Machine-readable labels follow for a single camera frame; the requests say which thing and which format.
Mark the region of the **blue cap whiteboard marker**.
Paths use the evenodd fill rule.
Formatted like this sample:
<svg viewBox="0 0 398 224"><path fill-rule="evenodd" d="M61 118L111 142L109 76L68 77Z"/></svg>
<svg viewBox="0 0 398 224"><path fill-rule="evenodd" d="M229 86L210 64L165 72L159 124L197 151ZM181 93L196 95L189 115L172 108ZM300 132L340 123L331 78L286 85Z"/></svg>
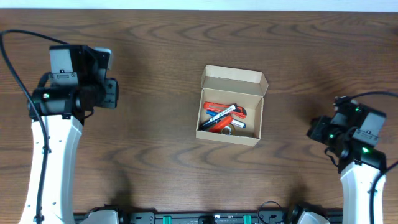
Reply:
<svg viewBox="0 0 398 224"><path fill-rule="evenodd" d="M212 110L207 110L206 114L208 114L210 116L216 116L218 113L215 112L215 111L212 111ZM234 126L237 126L239 128L245 128L246 127L246 124L244 122L241 122L241 121L238 121L238 120L235 120L235 119L232 120L231 124L233 124Z"/></svg>

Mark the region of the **black cap whiteboard marker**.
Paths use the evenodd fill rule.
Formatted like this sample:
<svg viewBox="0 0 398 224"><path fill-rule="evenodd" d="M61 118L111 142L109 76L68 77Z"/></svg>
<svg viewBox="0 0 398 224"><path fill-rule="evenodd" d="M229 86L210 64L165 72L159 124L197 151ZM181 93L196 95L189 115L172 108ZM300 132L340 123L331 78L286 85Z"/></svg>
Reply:
<svg viewBox="0 0 398 224"><path fill-rule="evenodd" d="M212 118L210 118L208 121L204 122L201 126L200 126L200 130L205 130L206 128L208 128L209 126L215 124L217 121L219 121L221 118L224 118L225 116L229 115L230 112L234 111L237 107L237 104L232 104L231 106L229 106L228 108L226 108L225 110L223 110L222 112L219 112L216 116L213 116Z"/></svg>

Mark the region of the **yellow tape roll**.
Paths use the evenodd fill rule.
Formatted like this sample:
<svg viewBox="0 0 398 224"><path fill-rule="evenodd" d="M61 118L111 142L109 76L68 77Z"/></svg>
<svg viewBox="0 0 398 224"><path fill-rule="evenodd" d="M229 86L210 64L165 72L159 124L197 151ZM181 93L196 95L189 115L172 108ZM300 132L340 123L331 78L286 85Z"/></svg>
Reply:
<svg viewBox="0 0 398 224"><path fill-rule="evenodd" d="M236 128L235 128L234 125L232 125L232 124L229 124L229 125L225 126L225 127L220 131L221 134L228 135L228 136L230 136L230 135L235 135L235 132L236 132Z"/></svg>

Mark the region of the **red black stapler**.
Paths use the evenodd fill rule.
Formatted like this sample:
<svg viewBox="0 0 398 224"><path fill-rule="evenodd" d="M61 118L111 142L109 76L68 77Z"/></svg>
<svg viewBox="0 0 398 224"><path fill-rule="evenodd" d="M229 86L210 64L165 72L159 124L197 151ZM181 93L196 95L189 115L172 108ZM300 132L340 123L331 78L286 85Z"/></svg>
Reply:
<svg viewBox="0 0 398 224"><path fill-rule="evenodd" d="M232 121L233 117L231 115L227 115L225 118L221 119L219 122L208 128L207 131L211 133L220 133Z"/></svg>

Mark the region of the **brown cardboard box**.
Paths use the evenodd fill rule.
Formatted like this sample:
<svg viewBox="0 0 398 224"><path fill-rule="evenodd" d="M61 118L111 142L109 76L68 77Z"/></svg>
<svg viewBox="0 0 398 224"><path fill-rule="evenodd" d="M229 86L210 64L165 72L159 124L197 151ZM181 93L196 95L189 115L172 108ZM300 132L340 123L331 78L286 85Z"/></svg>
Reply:
<svg viewBox="0 0 398 224"><path fill-rule="evenodd" d="M261 139L268 87L262 72L207 65L201 79L196 138L255 146Z"/></svg>

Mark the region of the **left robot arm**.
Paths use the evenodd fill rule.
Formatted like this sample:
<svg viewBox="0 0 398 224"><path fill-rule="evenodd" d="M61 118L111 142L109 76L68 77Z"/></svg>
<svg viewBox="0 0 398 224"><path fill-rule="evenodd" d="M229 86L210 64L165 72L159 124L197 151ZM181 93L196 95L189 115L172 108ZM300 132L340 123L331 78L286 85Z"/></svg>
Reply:
<svg viewBox="0 0 398 224"><path fill-rule="evenodd" d="M32 167L21 223L74 223L76 150L86 112L114 109L118 81L107 78L113 53L103 47L55 45L51 71L32 94Z"/></svg>

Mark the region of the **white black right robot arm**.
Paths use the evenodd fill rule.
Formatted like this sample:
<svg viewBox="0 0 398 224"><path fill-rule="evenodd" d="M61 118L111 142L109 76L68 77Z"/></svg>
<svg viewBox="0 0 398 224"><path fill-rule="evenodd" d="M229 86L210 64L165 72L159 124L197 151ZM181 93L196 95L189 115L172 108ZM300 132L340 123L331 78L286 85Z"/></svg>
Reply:
<svg viewBox="0 0 398 224"><path fill-rule="evenodd" d="M343 223L383 223L382 198L386 155L375 147L385 123L382 111L358 103L353 96L336 97L334 115L310 123L307 136L326 146L343 186Z"/></svg>

